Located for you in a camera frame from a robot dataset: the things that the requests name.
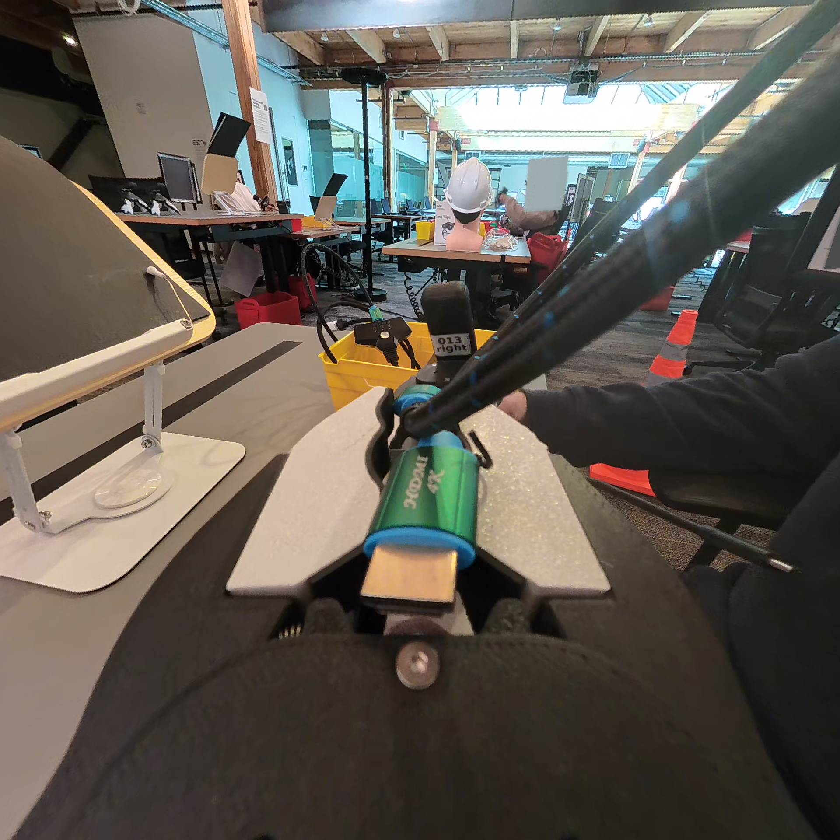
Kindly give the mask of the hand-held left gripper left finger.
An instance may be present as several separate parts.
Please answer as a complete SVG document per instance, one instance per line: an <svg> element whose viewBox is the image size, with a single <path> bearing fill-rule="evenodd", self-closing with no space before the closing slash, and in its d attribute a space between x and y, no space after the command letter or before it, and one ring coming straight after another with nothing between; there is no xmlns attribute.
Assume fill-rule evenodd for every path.
<svg viewBox="0 0 840 840"><path fill-rule="evenodd" d="M226 583L299 603L362 551L391 467L394 393L376 386L292 447Z"/></svg>

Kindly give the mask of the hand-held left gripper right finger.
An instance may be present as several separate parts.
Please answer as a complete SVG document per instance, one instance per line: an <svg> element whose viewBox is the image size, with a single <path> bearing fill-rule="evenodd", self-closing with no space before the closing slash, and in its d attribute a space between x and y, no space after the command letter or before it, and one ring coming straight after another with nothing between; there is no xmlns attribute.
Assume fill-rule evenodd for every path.
<svg viewBox="0 0 840 840"><path fill-rule="evenodd" d="M532 627L564 634L554 601L609 595L609 580L549 450L497 407L463 422L492 465L479 477L476 561L459 579L458 632L472 634L496 595L518 595Z"/></svg>

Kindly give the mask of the yellow plastic bin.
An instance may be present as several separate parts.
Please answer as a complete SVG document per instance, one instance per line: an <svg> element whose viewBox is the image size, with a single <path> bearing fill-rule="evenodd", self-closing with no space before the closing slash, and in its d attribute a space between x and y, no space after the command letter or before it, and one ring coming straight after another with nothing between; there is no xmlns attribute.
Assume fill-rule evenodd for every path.
<svg viewBox="0 0 840 840"><path fill-rule="evenodd" d="M427 325L414 321L407 324L412 330L408 341L421 368L436 361ZM493 331L476 328L477 347L482 347L492 334ZM330 349L336 363L330 361L325 351L319 354L319 358L336 411L375 386L391 388L396 392L416 372L402 348L397 349L399 365L390 365L375 347L358 345L352 331L332 343Z"/></svg>

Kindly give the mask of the person's right forearm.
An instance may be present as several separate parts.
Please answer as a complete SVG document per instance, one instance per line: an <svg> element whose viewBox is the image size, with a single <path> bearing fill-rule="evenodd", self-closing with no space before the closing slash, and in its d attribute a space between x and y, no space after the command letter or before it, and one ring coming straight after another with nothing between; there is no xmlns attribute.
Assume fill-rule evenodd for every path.
<svg viewBox="0 0 840 840"><path fill-rule="evenodd" d="M526 426L576 467L814 478L838 456L838 336L765 371L525 392Z"/></svg>

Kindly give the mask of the wooden work table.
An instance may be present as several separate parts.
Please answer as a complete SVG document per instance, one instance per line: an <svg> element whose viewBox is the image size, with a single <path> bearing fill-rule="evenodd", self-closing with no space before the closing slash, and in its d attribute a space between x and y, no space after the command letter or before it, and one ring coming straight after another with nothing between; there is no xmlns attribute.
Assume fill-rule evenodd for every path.
<svg viewBox="0 0 840 840"><path fill-rule="evenodd" d="M532 261L528 243L516 238L513 244L514 247L507 250L482 248L470 252L447 250L444 245L419 243L411 238L385 246L383 253L395 257L397 268L406 274L433 268L446 280L464 278L470 298L477 304L490 301L494 276L514 274L531 290L536 287L538 269Z"/></svg>

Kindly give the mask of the mannequin head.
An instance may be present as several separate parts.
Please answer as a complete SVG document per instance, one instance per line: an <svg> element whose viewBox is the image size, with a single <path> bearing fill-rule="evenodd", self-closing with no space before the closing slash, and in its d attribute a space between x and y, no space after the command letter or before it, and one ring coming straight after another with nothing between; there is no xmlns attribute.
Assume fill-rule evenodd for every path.
<svg viewBox="0 0 840 840"><path fill-rule="evenodd" d="M463 213L453 209L453 228L446 237L446 249L449 252L478 254L484 245L480 233L480 219L483 210L475 213Z"/></svg>

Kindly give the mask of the red plastic container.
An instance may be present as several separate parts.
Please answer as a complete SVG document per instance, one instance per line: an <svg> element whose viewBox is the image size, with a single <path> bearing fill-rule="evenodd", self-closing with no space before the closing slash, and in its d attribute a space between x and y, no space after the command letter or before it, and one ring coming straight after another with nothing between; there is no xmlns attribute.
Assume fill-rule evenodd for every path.
<svg viewBox="0 0 840 840"><path fill-rule="evenodd" d="M562 262L568 247L568 242L559 235L535 232L528 238L531 265L550 273Z"/></svg>

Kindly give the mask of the white hard hat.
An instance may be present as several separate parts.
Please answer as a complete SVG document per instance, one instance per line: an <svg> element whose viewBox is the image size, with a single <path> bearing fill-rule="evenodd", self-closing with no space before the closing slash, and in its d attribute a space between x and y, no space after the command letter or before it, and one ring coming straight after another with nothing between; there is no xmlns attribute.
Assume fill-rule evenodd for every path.
<svg viewBox="0 0 840 840"><path fill-rule="evenodd" d="M481 214L490 202L492 184L487 166L477 157L458 164L445 188L445 200L456 214Z"/></svg>

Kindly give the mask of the white stand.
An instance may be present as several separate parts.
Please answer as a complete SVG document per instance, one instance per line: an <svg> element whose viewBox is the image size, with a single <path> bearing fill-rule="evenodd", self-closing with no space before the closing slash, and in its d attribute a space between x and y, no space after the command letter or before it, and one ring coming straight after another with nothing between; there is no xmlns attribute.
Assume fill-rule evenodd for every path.
<svg viewBox="0 0 840 840"><path fill-rule="evenodd" d="M193 320L180 318L2 383L1 458L14 514L1 528L3 578L75 594L101 590L131 572L243 459L241 444L163 429L163 358L193 332ZM20 424L139 368L141 435L36 500Z"/></svg>

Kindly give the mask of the orange traffic cone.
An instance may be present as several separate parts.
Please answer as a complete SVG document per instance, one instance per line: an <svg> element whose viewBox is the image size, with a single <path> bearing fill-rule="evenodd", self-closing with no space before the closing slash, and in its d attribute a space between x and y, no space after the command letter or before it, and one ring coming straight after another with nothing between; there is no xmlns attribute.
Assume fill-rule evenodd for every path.
<svg viewBox="0 0 840 840"><path fill-rule="evenodd" d="M683 376L688 348L697 326L697 317L698 310L694 309L685 309L678 315L675 325L642 381L643 386L659 385ZM648 472L645 470L619 469L606 464L595 464L589 467L588 477L612 487L655 498L648 480Z"/></svg>

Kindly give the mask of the ceiling projector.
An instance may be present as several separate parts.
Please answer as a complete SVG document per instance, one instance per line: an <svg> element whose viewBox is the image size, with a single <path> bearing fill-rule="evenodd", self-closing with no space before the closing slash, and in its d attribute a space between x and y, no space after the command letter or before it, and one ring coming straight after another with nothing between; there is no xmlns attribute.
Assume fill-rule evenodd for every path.
<svg viewBox="0 0 840 840"><path fill-rule="evenodd" d="M599 88L600 67L596 61L580 62L570 68L563 104L593 102Z"/></svg>

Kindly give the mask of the wooden background desk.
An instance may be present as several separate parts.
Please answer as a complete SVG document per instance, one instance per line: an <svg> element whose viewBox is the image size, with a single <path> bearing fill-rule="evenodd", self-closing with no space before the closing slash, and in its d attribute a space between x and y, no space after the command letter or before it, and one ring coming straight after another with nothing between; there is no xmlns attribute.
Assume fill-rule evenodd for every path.
<svg viewBox="0 0 840 840"><path fill-rule="evenodd" d="M206 299L216 314L226 317L227 309L234 306L232 300L224 299L215 274L210 245L231 245L235 242L252 246L265 239L290 237L301 230L295 230L293 223L301 222L299 213L176 213L157 216L151 213L117 213L117 218L128 225L137 235L162 236L168 228L181 230L188 235L195 259L209 268L214 292L210 292L205 278L202 279Z"/></svg>

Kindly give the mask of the framed tablet on stand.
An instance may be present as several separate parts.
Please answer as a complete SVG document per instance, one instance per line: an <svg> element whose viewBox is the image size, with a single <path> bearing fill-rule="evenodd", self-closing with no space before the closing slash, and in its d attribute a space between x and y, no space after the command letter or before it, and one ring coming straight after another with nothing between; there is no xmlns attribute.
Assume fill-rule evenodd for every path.
<svg viewBox="0 0 840 840"><path fill-rule="evenodd" d="M193 205L203 202L192 159L179 154L158 152L157 160L171 201Z"/></svg>

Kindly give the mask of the black mesh office chair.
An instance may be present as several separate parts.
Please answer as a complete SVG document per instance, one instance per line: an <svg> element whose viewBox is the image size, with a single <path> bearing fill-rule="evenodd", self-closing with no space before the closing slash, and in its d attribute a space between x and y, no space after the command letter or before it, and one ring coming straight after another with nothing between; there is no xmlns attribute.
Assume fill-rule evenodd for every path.
<svg viewBox="0 0 840 840"><path fill-rule="evenodd" d="M726 338L757 354L754 369L818 343L820 326L838 307L837 272L789 267L811 220L810 212L773 215L752 230L714 319Z"/></svg>

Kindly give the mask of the wooden support post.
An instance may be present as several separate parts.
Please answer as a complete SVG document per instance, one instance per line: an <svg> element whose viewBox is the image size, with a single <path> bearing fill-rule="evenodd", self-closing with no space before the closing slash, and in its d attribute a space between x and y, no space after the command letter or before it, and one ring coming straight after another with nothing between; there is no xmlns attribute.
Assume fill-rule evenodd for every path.
<svg viewBox="0 0 840 840"><path fill-rule="evenodd" d="M270 153L270 144L256 137L251 90L261 91L253 20L248 1L222 1L229 51L243 119L251 122L246 133L250 168L259 198L268 197L277 203L277 179Z"/></svg>

